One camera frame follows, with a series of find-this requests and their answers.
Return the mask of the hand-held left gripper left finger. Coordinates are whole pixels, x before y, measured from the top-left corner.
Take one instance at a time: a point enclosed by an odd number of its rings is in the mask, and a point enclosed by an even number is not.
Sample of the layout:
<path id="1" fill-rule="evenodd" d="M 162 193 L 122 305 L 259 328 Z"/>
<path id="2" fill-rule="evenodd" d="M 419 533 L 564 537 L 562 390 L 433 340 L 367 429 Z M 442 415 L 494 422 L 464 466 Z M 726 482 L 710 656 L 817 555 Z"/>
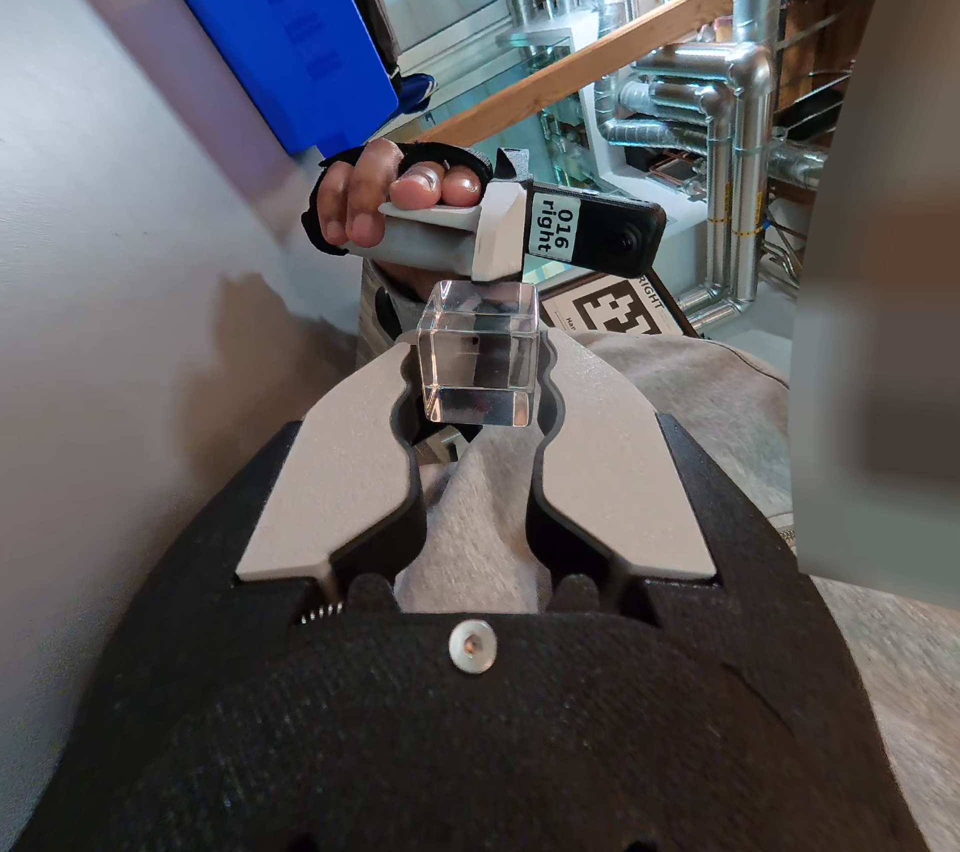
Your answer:
<path id="1" fill-rule="evenodd" d="M 416 345 L 400 340 L 304 416 L 238 578 L 312 579 L 332 604 L 360 574 L 393 582 L 426 542 L 425 434 Z"/>

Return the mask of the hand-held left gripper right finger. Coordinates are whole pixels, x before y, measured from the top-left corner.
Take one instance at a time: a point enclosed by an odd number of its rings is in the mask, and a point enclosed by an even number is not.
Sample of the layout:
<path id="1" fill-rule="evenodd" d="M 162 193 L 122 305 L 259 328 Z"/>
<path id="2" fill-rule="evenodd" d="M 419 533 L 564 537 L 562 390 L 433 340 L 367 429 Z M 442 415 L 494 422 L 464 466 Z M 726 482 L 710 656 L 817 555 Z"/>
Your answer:
<path id="1" fill-rule="evenodd" d="M 646 579 L 705 584 L 716 566 L 654 405 L 561 330 L 542 336 L 526 537 L 552 583 L 589 577 L 604 606 Z"/>

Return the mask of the clear glass cube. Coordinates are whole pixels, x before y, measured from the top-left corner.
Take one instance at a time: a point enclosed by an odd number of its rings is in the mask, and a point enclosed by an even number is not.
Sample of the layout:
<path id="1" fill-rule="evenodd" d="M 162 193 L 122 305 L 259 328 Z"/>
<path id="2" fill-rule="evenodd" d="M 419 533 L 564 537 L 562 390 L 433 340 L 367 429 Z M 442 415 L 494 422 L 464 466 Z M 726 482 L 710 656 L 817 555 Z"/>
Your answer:
<path id="1" fill-rule="evenodd" d="M 530 426 L 539 319 L 533 284 L 437 282 L 416 329 L 426 418 L 445 426 Z"/>

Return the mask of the person's right hand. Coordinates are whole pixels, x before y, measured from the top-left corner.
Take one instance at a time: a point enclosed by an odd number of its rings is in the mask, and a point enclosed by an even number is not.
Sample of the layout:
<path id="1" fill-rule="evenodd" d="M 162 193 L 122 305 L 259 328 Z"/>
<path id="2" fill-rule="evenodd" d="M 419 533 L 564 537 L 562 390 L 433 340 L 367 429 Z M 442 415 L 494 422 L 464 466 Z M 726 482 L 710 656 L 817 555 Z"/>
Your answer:
<path id="1" fill-rule="evenodd" d="M 364 146 L 354 164 L 331 164 L 312 201 L 323 240 L 335 247 L 352 243 L 372 248 L 385 235 L 382 205 L 390 203 L 401 210 L 425 210 L 438 204 L 469 208 L 482 197 L 481 177 L 467 165 L 426 160 L 403 163 L 396 143 L 375 138 Z"/>

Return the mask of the black white marker board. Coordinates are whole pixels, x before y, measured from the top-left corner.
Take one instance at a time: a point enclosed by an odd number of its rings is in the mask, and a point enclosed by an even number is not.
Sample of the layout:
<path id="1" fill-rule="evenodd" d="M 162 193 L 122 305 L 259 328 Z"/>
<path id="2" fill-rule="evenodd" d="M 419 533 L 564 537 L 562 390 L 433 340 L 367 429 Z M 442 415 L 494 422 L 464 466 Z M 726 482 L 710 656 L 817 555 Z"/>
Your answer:
<path id="1" fill-rule="evenodd" d="M 634 338 L 702 339 L 653 271 L 638 279 L 598 272 L 576 279 L 561 276 L 550 287 L 539 284 L 537 293 L 541 320 L 568 335 L 615 332 Z"/>

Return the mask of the person's grey clothing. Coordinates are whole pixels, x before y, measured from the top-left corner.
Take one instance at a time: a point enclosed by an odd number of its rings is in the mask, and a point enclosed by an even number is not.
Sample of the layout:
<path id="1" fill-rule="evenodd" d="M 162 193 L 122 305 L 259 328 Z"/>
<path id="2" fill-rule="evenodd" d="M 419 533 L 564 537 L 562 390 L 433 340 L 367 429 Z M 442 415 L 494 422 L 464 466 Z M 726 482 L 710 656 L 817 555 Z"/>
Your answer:
<path id="1" fill-rule="evenodd" d="M 574 338 L 677 419 L 779 531 L 793 522 L 788 384 L 760 360 L 688 337 L 577 332 Z M 406 613 L 535 613 L 551 594 L 525 516 L 542 434 L 485 427 L 458 463 L 425 478 L 427 537 L 397 576 Z"/>

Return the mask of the wooden beam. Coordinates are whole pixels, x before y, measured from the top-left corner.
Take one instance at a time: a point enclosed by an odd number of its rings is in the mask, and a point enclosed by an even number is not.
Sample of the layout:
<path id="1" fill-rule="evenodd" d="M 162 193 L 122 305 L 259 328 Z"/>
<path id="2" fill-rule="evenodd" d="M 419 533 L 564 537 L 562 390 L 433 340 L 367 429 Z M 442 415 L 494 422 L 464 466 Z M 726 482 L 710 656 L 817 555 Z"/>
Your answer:
<path id="1" fill-rule="evenodd" d="M 732 5 L 733 0 L 671 0 L 465 112 L 396 141 L 474 146 L 643 55 L 682 42 L 696 28 L 730 14 Z"/>

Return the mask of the blue plastic bin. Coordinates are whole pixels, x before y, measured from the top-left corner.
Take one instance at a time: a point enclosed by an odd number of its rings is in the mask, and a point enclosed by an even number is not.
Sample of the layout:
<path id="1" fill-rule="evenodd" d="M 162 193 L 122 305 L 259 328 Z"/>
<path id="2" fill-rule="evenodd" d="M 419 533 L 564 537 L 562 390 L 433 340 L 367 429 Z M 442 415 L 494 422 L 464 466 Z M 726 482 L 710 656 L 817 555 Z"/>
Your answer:
<path id="1" fill-rule="evenodd" d="M 398 104 L 354 0 L 184 0 L 284 150 L 362 145 Z"/>

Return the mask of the silver horizontal duct pipes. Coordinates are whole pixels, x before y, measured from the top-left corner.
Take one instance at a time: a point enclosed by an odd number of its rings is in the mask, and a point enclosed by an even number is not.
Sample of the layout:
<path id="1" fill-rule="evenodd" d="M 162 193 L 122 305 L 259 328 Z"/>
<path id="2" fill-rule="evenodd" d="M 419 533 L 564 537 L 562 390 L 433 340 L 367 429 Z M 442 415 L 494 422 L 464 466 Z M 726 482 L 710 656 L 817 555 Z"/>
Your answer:
<path id="1" fill-rule="evenodd" d="M 698 116 L 713 128 L 713 141 L 732 136 L 738 156 L 762 147 L 763 123 L 755 115 L 764 92 L 754 90 L 754 53 L 750 42 L 667 45 L 643 56 L 638 76 L 619 67 L 593 85 L 597 130 L 612 145 L 640 145 L 640 122 L 648 117 L 692 122 Z M 626 118 L 627 110 L 640 119 Z"/>

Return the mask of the silver vertical duct pipe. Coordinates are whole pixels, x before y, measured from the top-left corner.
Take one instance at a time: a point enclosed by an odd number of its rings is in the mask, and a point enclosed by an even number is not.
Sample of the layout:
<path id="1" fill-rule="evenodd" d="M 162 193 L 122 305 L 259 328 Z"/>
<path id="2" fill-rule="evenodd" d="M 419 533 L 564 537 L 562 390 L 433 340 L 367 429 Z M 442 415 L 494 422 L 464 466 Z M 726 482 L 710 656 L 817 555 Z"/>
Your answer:
<path id="1" fill-rule="evenodd" d="M 733 0 L 726 81 L 736 99 L 733 196 L 724 296 L 700 317 L 702 329 L 738 317 L 756 299 L 767 203 L 773 43 L 779 0 Z"/>

